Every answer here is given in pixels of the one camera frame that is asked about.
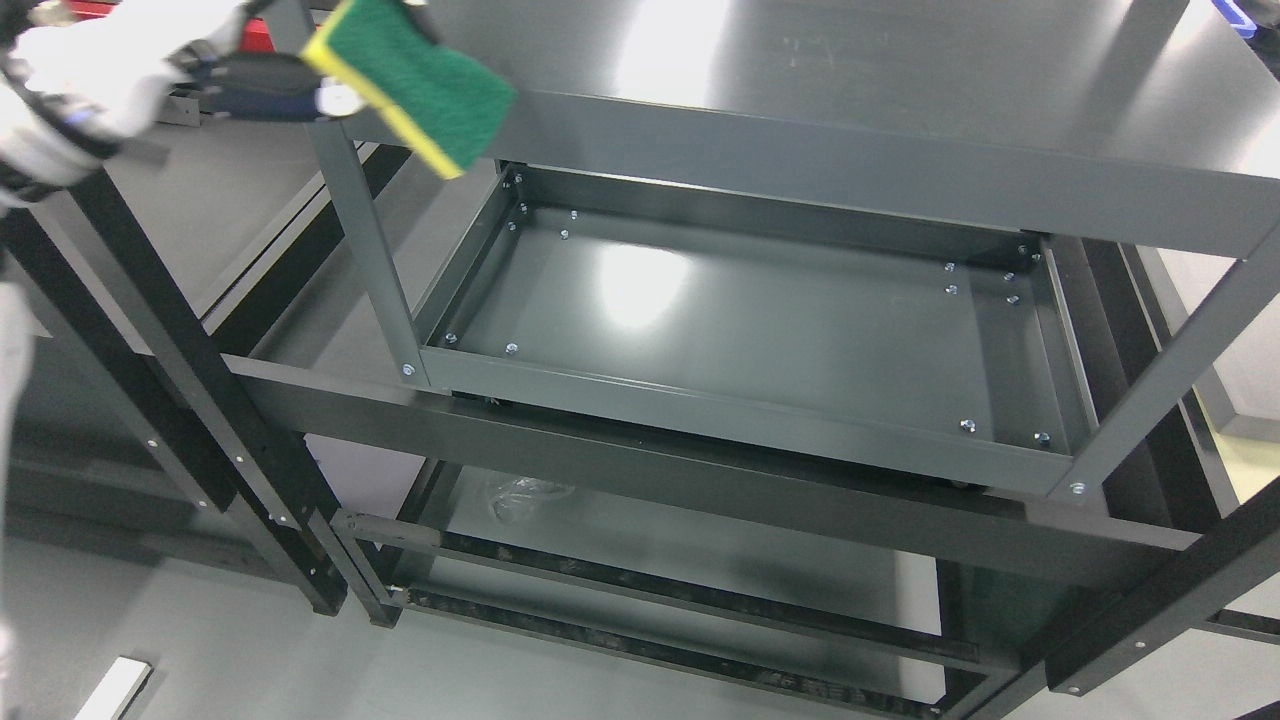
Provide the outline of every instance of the sponge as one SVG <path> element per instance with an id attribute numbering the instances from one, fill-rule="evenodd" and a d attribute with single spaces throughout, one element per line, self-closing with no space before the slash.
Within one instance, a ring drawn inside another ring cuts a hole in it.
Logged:
<path id="1" fill-rule="evenodd" d="M 428 41 L 399 0 L 343 0 L 301 58 L 358 92 L 444 179 L 484 152 L 516 97 L 476 60 Z"/>

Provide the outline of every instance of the plastic bag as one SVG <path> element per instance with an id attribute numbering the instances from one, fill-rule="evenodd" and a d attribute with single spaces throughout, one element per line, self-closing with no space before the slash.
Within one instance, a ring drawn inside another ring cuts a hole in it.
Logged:
<path id="1" fill-rule="evenodd" d="M 568 497 L 573 486 L 538 478 L 498 478 L 485 484 L 485 498 L 494 519 L 503 525 L 525 523 L 550 501 Z"/>

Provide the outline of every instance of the white object on floor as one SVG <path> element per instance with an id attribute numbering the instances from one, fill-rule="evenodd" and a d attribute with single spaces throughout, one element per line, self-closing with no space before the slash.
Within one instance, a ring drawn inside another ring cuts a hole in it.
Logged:
<path id="1" fill-rule="evenodd" d="M 120 720 L 142 684 L 151 676 L 151 665 L 141 660 L 116 657 L 111 669 L 93 688 L 76 720 Z"/>

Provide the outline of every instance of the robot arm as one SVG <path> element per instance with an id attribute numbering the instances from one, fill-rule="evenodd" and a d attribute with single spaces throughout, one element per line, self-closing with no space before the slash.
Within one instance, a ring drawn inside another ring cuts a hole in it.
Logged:
<path id="1" fill-rule="evenodd" d="M 234 88 L 239 78 L 239 90 L 227 94 L 225 106 L 257 119 L 317 119 L 360 110 L 364 102 L 352 91 L 315 77 L 293 58 L 220 64 L 264 4 L 124 0 L 102 18 L 18 35 L 0 54 L 0 211 L 36 202 L 97 169 L 120 142 L 151 127 L 178 83 Z M 296 102 L 284 109 L 291 94 L 308 97 L 310 117 Z M 262 111 L 255 113 L 255 104 Z M 273 105 L 282 108 L 276 117 Z"/>

